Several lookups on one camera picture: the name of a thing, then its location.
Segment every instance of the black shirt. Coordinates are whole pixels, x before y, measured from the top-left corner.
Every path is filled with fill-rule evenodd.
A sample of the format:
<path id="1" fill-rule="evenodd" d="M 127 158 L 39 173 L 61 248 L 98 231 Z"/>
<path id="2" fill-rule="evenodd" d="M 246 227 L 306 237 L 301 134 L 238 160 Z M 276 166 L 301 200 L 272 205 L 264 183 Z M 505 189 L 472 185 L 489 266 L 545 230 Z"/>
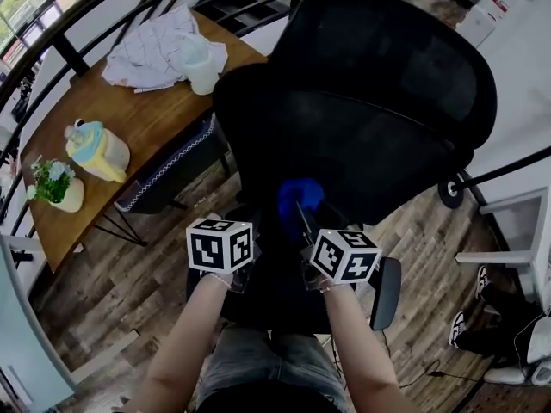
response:
<path id="1" fill-rule="evenodd" d="M 197 413 L 221 411 L 340 413 L 321 393 L 279 381 L 258 381 L 217 391 L 197 409 Z"/>

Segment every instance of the flower pot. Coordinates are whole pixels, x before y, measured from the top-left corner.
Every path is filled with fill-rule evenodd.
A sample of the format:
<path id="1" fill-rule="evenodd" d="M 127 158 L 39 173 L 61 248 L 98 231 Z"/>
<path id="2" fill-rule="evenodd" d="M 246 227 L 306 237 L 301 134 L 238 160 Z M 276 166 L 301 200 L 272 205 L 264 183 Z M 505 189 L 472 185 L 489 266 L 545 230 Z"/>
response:
<path id="1" fill-rule="evenodd" d="M 74 177 L 71 179 L 69 188 L 65 191 L 65 196 L 60 203 L 53 203 L 52 207 L 56 207 L 60 210 L 67 211 L 68 213 L 77 212 L 83 205 L 84 200 L 84 184 L 83 182 Z"/>

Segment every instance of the white zigzag stitching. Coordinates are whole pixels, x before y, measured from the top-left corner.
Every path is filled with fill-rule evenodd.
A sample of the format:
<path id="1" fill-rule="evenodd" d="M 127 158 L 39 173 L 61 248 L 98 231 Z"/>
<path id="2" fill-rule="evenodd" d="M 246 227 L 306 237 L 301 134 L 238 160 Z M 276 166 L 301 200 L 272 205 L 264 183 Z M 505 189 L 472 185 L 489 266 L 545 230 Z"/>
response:
<path id="1" fill-rule="evenodd" d="M 127 206 L 121 206 L 121 210 L 122 211 L 130 211 L 132 209 L 132 207 L 134 205 L 136 205 L 136 202 L 138 201 L 138 199 L 149 189 L 153 186 L 153 184 L 158 181 L 161 176 L 164 175 L 164 173 L 166 173 L 169 168 L 174 165 L 176 162 L 178 162 L 180 159 L 182 159 L 183 156 L 185 156 L 187 153 L 189 153 L 190 150 L 192 150 L 193 148 L 195 148 L 196 146 L 198 146 L 198 144 L 200 144 L 202 141 L 204 141 L 208 136 L 211 135 L 211 133 L 213 132 L 214 130 L 214 122 L 216 121 L 216 118 L 212 117 L 212 119 L 210 120 L 210 125 L 208 127 L 208 130 L 207 132 L 202 135 L 199 139 L 197 139 L 195 142 L 192 142 L 190 145 L 188 145 L 186 148 L 184 148 L 182 151 L 180 151 L 176 157 L 174 157 L 169 163 L 167 163 L 156 175 L 155 177 L 153 177 L 153 179 L 151 179 L 135 196 L 134 198 L 130 201 L 130 203 L 127 205 Z"/>

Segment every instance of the gray jeans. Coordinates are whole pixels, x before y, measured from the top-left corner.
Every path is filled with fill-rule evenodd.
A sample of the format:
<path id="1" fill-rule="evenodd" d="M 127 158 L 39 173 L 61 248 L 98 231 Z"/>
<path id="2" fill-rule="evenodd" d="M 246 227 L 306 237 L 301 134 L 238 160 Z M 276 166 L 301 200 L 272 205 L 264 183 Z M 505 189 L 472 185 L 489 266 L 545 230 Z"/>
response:
<path id="1" fill-rule="evenodd" d="M 228 326 L 222 330 L 198 391 L 198 404 L 217 391 L 261 380 L 314 389 L 343 413 L 348 404 L 343 381 L 317 338 L 272 335 L 265 330 Z"/>

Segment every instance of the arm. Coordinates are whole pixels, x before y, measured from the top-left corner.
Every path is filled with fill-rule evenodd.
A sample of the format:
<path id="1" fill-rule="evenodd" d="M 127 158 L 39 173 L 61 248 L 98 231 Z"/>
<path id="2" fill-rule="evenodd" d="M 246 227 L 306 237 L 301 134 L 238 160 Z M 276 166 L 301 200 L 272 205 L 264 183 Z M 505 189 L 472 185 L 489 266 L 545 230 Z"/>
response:
<path id="1" fill-rule="evenodd" d="M 363 316 L 349 285 L 333 287 L 325 305 L 350 397 L 358 413 L 414 412 L 399 390 L 393 363 Z"/>
<path id="2" fill-rule="evenodd" d="M 197 285 L 176 325 L 155 354 L 126 413 L 182 413 L 188 406 L 220 317 L 227 287 L 212 275 Z"/>

